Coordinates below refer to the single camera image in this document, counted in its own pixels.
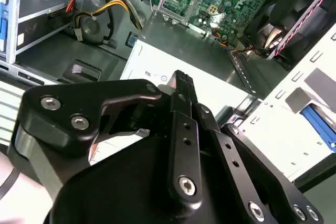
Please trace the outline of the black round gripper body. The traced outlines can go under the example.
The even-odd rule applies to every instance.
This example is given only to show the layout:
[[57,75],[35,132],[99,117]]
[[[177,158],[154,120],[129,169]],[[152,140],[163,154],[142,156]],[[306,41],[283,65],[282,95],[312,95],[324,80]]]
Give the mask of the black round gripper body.
[[168,122],[73,177],[50,223],[229,223],[233,201],[197,116]]

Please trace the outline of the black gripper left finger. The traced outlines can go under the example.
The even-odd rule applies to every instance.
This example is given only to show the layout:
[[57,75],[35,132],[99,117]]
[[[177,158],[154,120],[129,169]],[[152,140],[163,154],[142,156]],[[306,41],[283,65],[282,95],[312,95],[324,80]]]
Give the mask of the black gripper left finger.
[[26,91],[14,148],[52,199],[76,175],[154,135],[177,111],[192,115],[186,75],[157,88],[145,79],[39,86]]

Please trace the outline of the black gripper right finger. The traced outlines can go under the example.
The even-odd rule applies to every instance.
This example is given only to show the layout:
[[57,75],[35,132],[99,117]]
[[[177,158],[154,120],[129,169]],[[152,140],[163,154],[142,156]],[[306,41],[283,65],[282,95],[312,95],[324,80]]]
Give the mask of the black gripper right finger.
[[323,223],[317,208],[233,124],[221,131],[197,100],[193,79],[186,88],[211,154],[223,169],[233,206],[229,223]]

